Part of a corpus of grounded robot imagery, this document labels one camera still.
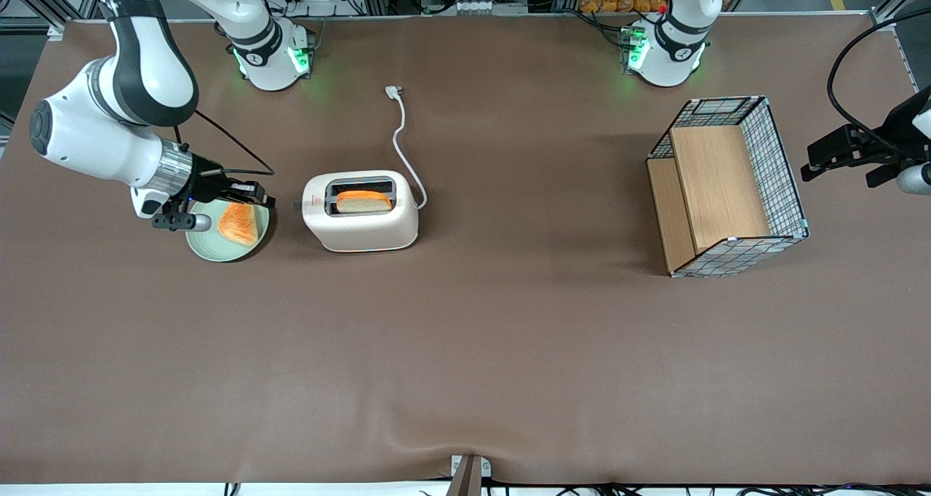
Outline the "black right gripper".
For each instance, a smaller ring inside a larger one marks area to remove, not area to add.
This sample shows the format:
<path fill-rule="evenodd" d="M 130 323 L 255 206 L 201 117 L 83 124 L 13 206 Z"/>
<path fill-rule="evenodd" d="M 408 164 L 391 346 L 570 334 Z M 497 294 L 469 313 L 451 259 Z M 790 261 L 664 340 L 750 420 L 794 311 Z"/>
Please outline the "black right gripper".
<path fill-rule="evenodd" d="M 237 200 L 252 200 L 256 207 L 276 208 L 276 199 L 266 195 L 265 188 L 255 181 L 230 181 L 223 166 L 207 158 L 192 158 L 189 177 L 189 200 L 211 202 L 226 200 L 229 192 Z"/>

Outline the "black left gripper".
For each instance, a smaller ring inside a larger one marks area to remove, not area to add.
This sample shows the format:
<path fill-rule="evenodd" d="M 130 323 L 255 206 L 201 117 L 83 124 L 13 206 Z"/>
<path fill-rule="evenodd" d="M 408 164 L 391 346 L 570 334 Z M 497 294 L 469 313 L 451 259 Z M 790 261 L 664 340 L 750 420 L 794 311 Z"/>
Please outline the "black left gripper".
<path fill-rule="evenodd" d="M 929 161 L 929 94 L 925 87 L 888 112 L 882 124 L 870 128 L 858 119 L 838 127 L 808 145 L 808 164 L 801 167 L 801 179 L 808 183 L 831 170 L 829 165 L 852 160 L 852 131 L 861 137 L 855 166 L 864 164 L 926 164 Z"/>

